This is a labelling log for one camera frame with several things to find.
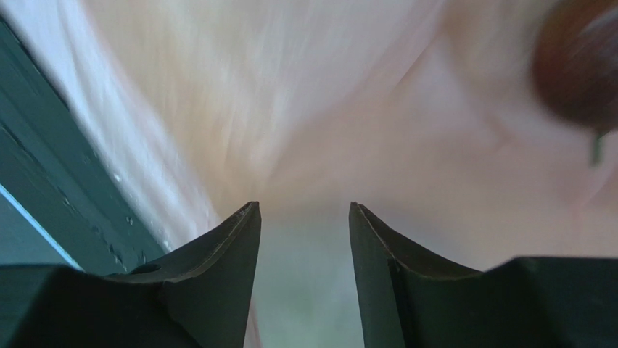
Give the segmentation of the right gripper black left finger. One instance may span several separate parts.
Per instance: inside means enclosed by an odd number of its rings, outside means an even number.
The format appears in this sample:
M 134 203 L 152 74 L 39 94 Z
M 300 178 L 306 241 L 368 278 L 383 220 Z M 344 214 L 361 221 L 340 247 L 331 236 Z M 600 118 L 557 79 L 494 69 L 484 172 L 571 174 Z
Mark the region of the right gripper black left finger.
M 242 347 L 260 206 L 129 274 L 64 265 L 1 268 L 3 347 Z

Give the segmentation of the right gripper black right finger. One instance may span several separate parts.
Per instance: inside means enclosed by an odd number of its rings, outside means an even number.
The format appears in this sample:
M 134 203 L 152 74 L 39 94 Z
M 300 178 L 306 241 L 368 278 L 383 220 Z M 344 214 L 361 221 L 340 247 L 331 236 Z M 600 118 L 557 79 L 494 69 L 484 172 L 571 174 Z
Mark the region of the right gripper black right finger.
M 350 245 L 367 347 L 615 347 L 617 260 L 517 257 L 459 265 L 352 203 Z

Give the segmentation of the pink translucent plastic bag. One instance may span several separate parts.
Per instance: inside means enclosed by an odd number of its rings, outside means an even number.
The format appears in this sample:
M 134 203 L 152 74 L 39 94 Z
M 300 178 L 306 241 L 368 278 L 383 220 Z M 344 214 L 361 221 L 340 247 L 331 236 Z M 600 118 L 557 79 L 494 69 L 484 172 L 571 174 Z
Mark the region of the pink translucent plastic bag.
M 537 97 L 556 1 L 3 1 L 165 250 L 258 201 L 246 347 L 367 347 L 347 211 L 462 265 L 617 256 L 617 135 Z

